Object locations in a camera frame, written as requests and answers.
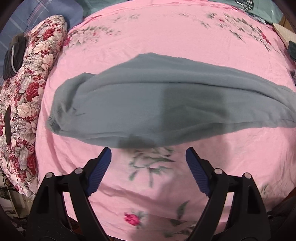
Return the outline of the grey fleece pants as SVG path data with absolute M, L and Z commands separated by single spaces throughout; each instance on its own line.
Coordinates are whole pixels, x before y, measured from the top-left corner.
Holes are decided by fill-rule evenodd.
M 234 68 L 140 54 L 66 80 L 47 124 L 92 145 L 165 147 L 246 128 L 294 128 L 295 93 Z

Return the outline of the pink floral bed sheet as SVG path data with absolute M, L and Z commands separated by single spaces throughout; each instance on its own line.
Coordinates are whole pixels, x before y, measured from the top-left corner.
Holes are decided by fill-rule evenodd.
M 90 203 L 104 230 L 121 240 L 185 240 L 207 202 L 185 161 L 198 155 L 227 174 L 250 172 L 267 209 L 295 188 L 295 128 L 264 125 L 230 131 L 225 126 L 206 136 L 186 130 L 212 113 L 223 123 L 245 114 L 251 102 L 242 94 L 202 94 L 190 83 L 181 89 L 141 82 L 115 85 L 100 79 L 84 100 L 62 108 L 61 132 L 47 120 L 54 94 L 64 94 L 76 77 L 95 77 L 130 60 L 206 63 L 237 69 L 295 91 L 290 71 L 295 64 L 272 25 L 243 11 L 212 1 L 130 1 L 89 16 L 72 29 L 51 71 L 41 102 L 36 135 L 38 178 L 63 175 L 82 167 L 102 151 L 93 142 L 98 126 L 113 137 L 157 134 L 151 148 L 113 148 L 111 164 Z

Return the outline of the black smartphone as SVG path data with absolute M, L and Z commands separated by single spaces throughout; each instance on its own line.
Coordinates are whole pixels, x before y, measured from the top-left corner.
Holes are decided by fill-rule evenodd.
M 6 144 L 11 145 L 11 106 L 8 106 L 4 115 L 4 129 L 6 136 Z

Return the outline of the red floral quilt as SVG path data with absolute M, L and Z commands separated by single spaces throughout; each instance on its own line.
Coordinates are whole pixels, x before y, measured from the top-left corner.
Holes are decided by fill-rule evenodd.
M 22 195 L 33 198 L 38 189 L 35 151 L 41 101 L 49 72 L 67 35 L 63 16 L 52 15 L 25 37 L 27 46 L 17 74 L 1 88 L 1 169 Z M 11 106 L 11 145 L 6 144 L 4 115 Z

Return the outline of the dark grey folded garment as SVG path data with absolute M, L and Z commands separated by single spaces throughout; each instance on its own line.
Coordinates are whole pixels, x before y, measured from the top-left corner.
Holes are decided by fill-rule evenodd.
M 15 35 L 4 57 L 3 79 L 15 76 L 23 64 L 23 56 L 27 46 L 27 38 L 24 33 Z

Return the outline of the dark teal garment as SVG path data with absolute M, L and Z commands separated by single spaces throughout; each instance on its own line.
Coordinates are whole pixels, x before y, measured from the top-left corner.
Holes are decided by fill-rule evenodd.
M 287 51 L 291 59 L 293 61 L 296 61 L 296 43 L 295 42 L 289 41 Z

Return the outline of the cream textured pillow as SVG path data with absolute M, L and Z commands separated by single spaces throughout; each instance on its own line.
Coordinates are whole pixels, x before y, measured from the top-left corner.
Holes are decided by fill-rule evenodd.
M 281 40 L 283 41 L 286 48 L 288 48 L 289 42 L 292 41 L 295 43 L 295 33 L 291 30 L 279 25 L 277 23 L 273 23 L 273 27 Z

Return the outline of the blue plaid pillow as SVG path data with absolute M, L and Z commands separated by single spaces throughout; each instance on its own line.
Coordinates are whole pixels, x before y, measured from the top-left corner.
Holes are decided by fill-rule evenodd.
M 68 29 L 81 23 L 83 9 L 76 1 L 23 1 L 1 28 L 1 65 L 13 36 L 27 33 L 52 15 L 62 15 Z

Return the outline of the teal heart print pillow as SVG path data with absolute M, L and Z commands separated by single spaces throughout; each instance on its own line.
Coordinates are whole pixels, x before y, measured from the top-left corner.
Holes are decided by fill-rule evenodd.
M 99 11 L 114 4 L 124 3 L 126 1 L 97 1 L 97 0 L 81 0 L 76 1 L 81 5 L 84 11 L 84 17 L 89 16 L 96 11 Z M 244 10 L 251 16 L 261 18 L 268 23 L 279 23 L 283 18 L 283 12 L 270 0 L 253 0 L 253 1 L 231 1 L 231 0 L 214 0 L 213 2 L 228 4 L 241 10 Z

